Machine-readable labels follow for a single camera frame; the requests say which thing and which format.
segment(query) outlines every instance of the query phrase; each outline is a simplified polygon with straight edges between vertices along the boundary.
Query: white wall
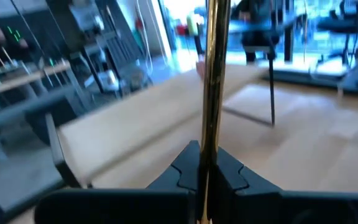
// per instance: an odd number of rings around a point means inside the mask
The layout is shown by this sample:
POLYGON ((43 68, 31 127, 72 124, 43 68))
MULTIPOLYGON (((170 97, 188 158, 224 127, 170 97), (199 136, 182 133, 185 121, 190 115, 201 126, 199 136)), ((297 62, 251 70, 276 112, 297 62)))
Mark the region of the white wall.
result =
MULTIPOLYGON (((135 29, 135 21, 137 18, 137 0, 117 0, 120 5, 121 11, 129 25, 129 27, 135 29)), ((152 54, 161 54, 160 43, 162 45, 162 51, 167 58, 171 58, 172 53, 168 43, 167 32, 165 31, 160 6, 158 0, 139 0, 140 11, 145 22, 146 34, 149 40, 149 48, 152 54), (153 19, 157 26, 157 32, 155 31, 153 19)))
MULTIPOLYGON (((17 8, 22 12, 33 12, 47 8, 45 0, 14 0, 17 8)), ((0 0, 0 16, 17 14, 11 0, 0 0)))

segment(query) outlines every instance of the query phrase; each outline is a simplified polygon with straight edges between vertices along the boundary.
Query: black chair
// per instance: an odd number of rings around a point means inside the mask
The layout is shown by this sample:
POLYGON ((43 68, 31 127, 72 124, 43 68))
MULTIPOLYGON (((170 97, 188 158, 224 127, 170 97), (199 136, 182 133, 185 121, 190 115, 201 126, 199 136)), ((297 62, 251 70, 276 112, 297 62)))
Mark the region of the black chair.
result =
POLYGON ((332 10, 329 17, 323 18, 318 22, 317 29, 330 31, 335 34, 346 34, 345 46, 343 49, 331 52, 326 57, 322 55, 316 66, 336 57, 342 58, 343 65, 350 66, 348 59, 348 45, 350 35, 355 34, 357 36, 358 34, 358 7, 353 2, 343 0, 340 3, 339 8, 341 15, 336 15, 335 10, 332 10))

